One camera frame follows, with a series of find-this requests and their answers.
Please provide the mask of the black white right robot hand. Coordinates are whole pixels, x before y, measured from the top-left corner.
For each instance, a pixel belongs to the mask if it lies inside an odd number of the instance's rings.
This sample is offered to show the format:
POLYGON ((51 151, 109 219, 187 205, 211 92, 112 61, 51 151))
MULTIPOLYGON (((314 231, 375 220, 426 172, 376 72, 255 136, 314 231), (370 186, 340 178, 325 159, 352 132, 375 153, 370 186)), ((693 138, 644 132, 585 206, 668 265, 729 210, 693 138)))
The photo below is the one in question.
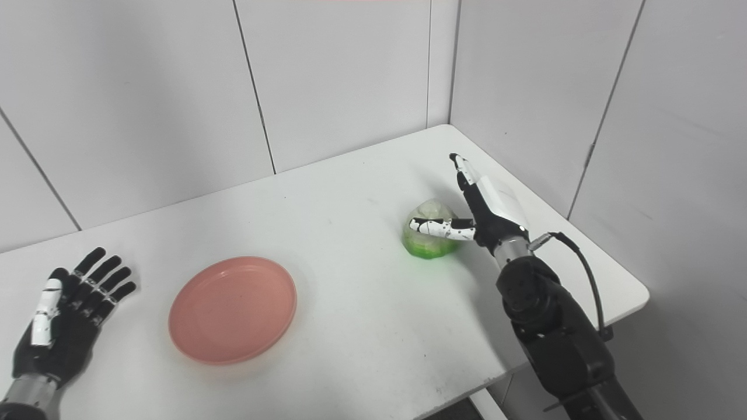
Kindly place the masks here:
POLYGON ((472 218, 411 218, 409 229, 453 241, 475 241, 491 252, 516 237, 528 242, 525 216, 511 188, 480 175, 462 155, 451 153, 450 160, 472 218))

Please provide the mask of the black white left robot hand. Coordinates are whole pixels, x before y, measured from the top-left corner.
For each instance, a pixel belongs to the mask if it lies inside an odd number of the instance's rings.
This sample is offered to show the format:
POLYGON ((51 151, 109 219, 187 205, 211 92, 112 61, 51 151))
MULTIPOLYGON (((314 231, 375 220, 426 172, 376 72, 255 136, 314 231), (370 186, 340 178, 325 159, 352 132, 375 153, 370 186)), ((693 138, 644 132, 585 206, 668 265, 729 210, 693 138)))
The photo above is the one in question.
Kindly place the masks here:
POLYGON ((103 247, 73 269, 54 269, 14 351, 12 378, 40 377, 59 389, 82 373, 104 322, 137 288, 130 276, 122 258, 103 247))

